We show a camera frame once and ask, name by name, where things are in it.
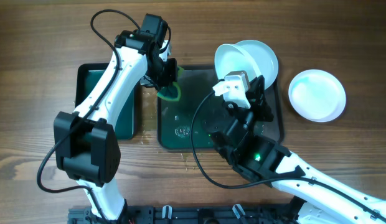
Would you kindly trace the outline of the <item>green yellow sponge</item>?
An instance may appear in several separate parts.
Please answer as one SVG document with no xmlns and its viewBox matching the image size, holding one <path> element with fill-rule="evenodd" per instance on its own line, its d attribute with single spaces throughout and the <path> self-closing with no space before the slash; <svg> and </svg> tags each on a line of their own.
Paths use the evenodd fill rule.
<svg viewBox="0 0 386 224">
<path fill-rule="evenodd" d="M 162 100 L 175 102 L 181 99 L 181 88 L 177 82 L 184 69 L 176 66 L 168 76 L 160 76 L 157 80 L 158 92 L 156 96 Z"/>
</svg>

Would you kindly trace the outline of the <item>white plate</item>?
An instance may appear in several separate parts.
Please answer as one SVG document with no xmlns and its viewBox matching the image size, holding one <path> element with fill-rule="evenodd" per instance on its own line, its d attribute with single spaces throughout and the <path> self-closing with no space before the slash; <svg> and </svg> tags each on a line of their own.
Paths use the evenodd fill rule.
<svg viewBox="0 0 386 224">
<path fill-rule="evenodd" d="M 220 45 L 214 57 L 215 72 L 219 80 L 230 72 L 244 71 L 248 81 L 262 75 L 255 59 L 242 47 L 236 44 Z"/>
<path fill-rule="evenodd" d="M 329 72 L 318 69 L 297 74 L 289 84 L 288 98 L 300 116 L 317 123 L 337 119 L 347 103 L 342 83 Z"/>
<path fill-rule="evenodd" d="M 265 89 L 268 89 L 278 75 L 278 59 L 274 51 L 259 40 L 242 40 L 237 45 L 246 50 L 256 62 L 261 75 L 265 79 Z"/>
</svg>

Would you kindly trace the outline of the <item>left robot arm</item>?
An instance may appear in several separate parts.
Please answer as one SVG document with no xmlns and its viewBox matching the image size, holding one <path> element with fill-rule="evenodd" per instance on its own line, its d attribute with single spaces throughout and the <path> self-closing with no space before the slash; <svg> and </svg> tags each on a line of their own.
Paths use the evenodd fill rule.
<svg viewBox="0 0 386 224">
<path fill-rule="evenodd" d="M 170 42 L 167 22 L 146 14 L 136 30 L 124 30 L 110 44 L 111 62 L 89 95 L 72 113 L 60 112 L 55 118 L 50 153 L 57 167 L 77 182 L 76 188 L 85 191 L 92 205 L 86 222 L 131 222 L 115 179 L 121 159 L 115 126 L 138 83 L 165 93 L 167 100 L 180 98 Z"/>
</svg>

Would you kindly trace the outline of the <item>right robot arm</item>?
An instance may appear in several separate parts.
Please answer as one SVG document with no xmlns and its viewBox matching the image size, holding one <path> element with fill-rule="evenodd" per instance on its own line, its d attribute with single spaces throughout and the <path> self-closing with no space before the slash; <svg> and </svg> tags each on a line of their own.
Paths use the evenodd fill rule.
<svg viewBox="0 0 386 224">
<path fill-rule="evenodd" d="M 276 141 L 253 132 L 257 121 L 271 121 L 265 81 L 248 81 L 242 71 L 229 73 L 213 86 L 222 96 L 221 114 L 206 125 L 215 150 L 247 179 L 294 195 L 296 223 L 386 223 L 386 200 L 363 194 L 323 174 Z"/>
</svg>

